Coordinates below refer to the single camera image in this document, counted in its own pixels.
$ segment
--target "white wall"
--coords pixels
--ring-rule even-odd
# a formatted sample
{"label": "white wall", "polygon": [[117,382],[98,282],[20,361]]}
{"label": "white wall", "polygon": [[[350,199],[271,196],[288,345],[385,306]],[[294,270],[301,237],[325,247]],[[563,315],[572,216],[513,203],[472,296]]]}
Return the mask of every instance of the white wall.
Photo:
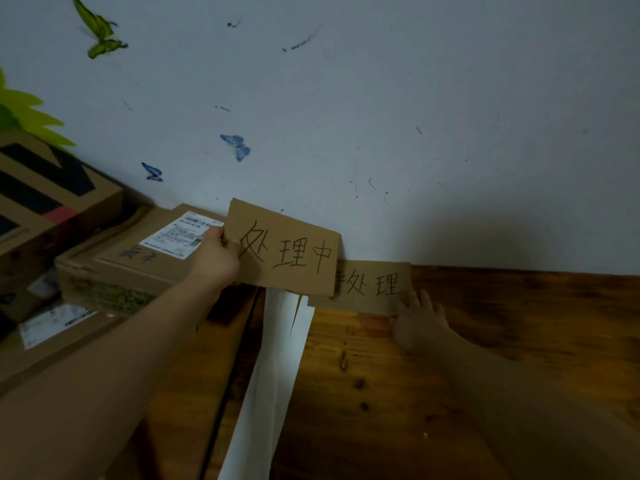
{"label": "white wall", "polygon": [[640,0],[82,1],[129,48],[2,0],[0,66],[162,206],[284,209],[349,258],[640,273]]}

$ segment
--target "green butterfly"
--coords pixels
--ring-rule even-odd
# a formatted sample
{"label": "green butterfly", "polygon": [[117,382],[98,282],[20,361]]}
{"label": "green butterfly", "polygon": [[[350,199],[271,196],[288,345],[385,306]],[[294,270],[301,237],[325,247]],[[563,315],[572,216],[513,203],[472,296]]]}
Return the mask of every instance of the green butterfly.
{"label": "green butterfly", "polygon": [[86,53],[90,59],[95,59],[98,55],[108,54],[119,48],[127,48],[129,46],[128,43],[108,38],[113,35],[111,26],[117,27],[115,23],[107,22],[100,15],[92,14],[89,8],[84,6],[80,0],[74,0],[74,5],[84,24],[98,39],[98,43]]}

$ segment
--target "barcode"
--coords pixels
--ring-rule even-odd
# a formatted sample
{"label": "barcode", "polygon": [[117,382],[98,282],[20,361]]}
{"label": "barcode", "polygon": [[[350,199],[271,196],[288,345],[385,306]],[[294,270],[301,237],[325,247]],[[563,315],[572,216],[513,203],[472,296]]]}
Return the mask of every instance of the barcode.
{"label": "barcode", "polygon": [[211,227],[211,224],[201,221],[200,219],[194,219],[193,217],[185,217],[184,220],[189,221],[189,222],[193,222],[194,224],[203,224],[207,227]]}

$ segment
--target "butterfly sticker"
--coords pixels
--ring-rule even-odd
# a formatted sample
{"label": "butterfly sticker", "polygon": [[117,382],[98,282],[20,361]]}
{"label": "butterfly sticker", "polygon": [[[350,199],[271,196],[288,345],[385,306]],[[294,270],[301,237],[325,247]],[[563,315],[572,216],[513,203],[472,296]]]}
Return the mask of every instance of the butterfly sticker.
{"label": "butterfly sticker", "polygon": [[238,160],[239,162],[244,160],[244,157],[247,157],[251,154],[251,148],[244,145],[244,138],[242,136],[238,136],[236,134],[233,136],[221,134],[220,138],[222,138],[222,141],[224,141],[234,149],[236,160]]}
{"label": "butterfly sticker", "polygon": [[108,54],[119,48],[127,48],[129,46],[128,43],[109,38],[113,35],[111,26],[117,27],[116,23],[107,22],[100,15],[94,15],[80,0],[74,0],[74,5],[86,27],[98,39],[98,43],[86,53],[90,59],[95,59],[98,55]]}
{"label": "butterfly sticker", "polygon": [[153,168],[151,165],[147,165],[146,163],[142,163],[142,166],[151,174],[147,177],[147,180],[155,180],[156,182],[163,181],[163,179],[160,178],[160,175],[162,175],[162,170]]}

